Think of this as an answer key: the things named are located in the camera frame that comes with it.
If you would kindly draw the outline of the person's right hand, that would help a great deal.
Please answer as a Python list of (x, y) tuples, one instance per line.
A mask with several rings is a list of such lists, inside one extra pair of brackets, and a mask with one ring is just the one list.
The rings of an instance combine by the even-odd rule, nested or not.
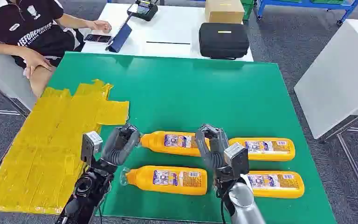
[(21, 48), (20, 57), (26, 64), (25, 75), (28, 79), (32, 76), (38, 66), (41, 66), (49, 71), (52, 71), (52, 65), (40, 53), (29, 48)]

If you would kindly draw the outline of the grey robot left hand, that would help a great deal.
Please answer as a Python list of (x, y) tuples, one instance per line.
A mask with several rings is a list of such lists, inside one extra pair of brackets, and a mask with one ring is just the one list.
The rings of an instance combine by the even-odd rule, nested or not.
[(115, 127), (109, 135), (101, 160), (109, 166), (121, 166), (140, 141), (140, 131), (132, 124)]

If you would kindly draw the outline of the person's left hand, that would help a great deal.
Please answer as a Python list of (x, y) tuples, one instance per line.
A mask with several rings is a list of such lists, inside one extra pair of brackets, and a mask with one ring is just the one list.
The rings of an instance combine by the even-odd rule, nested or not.
[(111, 31), (111, 25), (107, 21), (96, 20), (96, 21), (86, 21), (87, 27), (91, 30), (99, 30), (104, 33), (109, 33)]

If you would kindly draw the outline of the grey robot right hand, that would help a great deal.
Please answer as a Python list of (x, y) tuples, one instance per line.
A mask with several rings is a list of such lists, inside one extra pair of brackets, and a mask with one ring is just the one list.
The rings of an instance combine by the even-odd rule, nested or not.
[(224, 161), (224, 150), (228, 139), (222, 128), (202, 124), (195, 134), (195, 143), (205, 165), (214, 172), (215, 178), (223, 181), (228, 173)]

